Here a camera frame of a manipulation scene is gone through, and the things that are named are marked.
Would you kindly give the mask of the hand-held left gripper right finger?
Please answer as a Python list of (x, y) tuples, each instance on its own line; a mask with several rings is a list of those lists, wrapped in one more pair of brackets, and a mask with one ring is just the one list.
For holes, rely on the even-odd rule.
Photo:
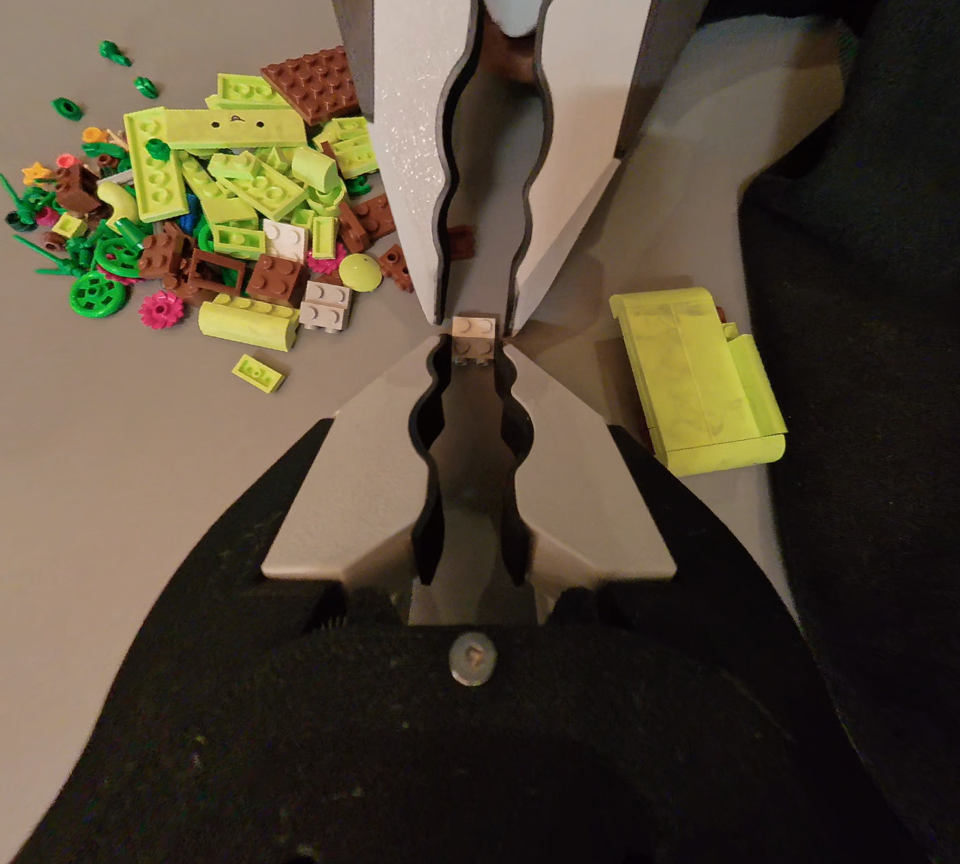
[(570, 588), (669, 580), (676, 564), (606, 421), (510, 344), (499, 342), (501, 435), (515, 458), (500, 540), (517, 584), (546, 620)]

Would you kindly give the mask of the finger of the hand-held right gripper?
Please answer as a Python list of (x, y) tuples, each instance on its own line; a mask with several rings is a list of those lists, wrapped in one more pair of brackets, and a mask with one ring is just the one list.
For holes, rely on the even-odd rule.
[(507, 334), (529, 320), (618, 169), (621, 124), (654, 0), (543, 0), (534, 72), (544, 135), (524, 187)]
[(443, 321), (440, 228), (454, 173), (445, 116), (477, 47), (480, 0), (373, 0), (370, 136), (414, 292)]

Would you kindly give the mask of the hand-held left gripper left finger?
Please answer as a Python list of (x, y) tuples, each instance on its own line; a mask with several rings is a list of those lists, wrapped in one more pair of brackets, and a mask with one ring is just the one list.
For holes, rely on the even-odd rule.
[(402, 620), (444, 545), (430, 450), (445, 426), (451, 340), (427, 338), (332, 420), (262, 564), (271, 579), (325, 580), (390, 595)]

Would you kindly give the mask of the small lime plate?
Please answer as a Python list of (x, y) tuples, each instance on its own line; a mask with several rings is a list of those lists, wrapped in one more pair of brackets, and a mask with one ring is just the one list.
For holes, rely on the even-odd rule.
[(274, 394), (287, 379), (287, 374), (251, 354), (242, 354), (231, 368), (231, 373), (264, 394)]

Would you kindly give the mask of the large lime brick assembly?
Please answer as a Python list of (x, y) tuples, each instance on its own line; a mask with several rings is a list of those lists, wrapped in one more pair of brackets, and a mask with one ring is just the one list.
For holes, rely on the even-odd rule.
[(678, 477), (780, 460), (787, 426), (754, 338), (702, 287), (613, 295), (654, 456)]

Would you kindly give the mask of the lime dome piece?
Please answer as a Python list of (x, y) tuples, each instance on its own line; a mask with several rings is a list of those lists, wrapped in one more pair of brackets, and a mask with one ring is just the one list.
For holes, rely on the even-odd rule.
[(383, 272), (377, 258), (366, 253), (345, 255), (338, 265), (342, 285), (352, 291), (375, 291), (383, 282)]

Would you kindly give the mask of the light grey brick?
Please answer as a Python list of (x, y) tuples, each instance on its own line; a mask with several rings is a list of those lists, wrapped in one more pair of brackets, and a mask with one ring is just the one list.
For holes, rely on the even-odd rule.
[(493, 363), (498, 339), (498, 319), (486, 315), (454, 315), (451, 323), (452, 361), (455, 365)]

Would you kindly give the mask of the brown square brick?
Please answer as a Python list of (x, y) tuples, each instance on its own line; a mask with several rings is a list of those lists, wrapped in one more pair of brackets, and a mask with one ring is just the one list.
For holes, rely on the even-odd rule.
[(263, 254), (246, 283), (246, 294), (257, 301), (299, 308), (306, 293), (309, 269), (298, 260)]

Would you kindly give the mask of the person's right hand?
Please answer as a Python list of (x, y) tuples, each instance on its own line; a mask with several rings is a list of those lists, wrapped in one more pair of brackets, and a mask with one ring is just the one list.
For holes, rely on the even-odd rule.
[(533, 86), (536, 39), (536, 31), (519, 37), (506, 35), (486, 11), (479, 63), (486, 72), (504, 80)]

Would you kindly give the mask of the lime curved slope piece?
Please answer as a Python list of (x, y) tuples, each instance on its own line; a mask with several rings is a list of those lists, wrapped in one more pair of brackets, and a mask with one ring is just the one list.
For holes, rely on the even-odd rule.
[(207, 336), (286, 353), (296, 339), (299, 318), (299, 310), (290, 306), (219, 294), (200, 306), (198, 327)]

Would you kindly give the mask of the pile of loose toy bricks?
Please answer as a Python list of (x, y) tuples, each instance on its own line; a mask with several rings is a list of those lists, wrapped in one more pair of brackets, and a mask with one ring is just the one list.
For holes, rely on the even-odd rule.
[(397, 230), (387, 195), (368, 197), (378, 171), (338, 44), (221, 72), (198, 109), (152, 106), (119, 131), (86, 127), (81, 154), (33, 163), (19, 188), (2, 176), (2, 191), (16, 240), (49, 262), (37, 272), (70, 279), (74, 313), (112, 317), (154, 283), (139, 320), (168, 330), (219, 294), (250, 298), (263, 254), (303, 262), (308, 282), (342, 284), (345, 255), (373, 256)]

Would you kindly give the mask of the person's black jacket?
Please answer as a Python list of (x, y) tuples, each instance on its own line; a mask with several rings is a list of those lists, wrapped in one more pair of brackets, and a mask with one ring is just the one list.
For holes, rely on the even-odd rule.
[(774, 508), (842, 741), (958, 862), (958, 0), (881, 0), (851, 76), (739, 213)]

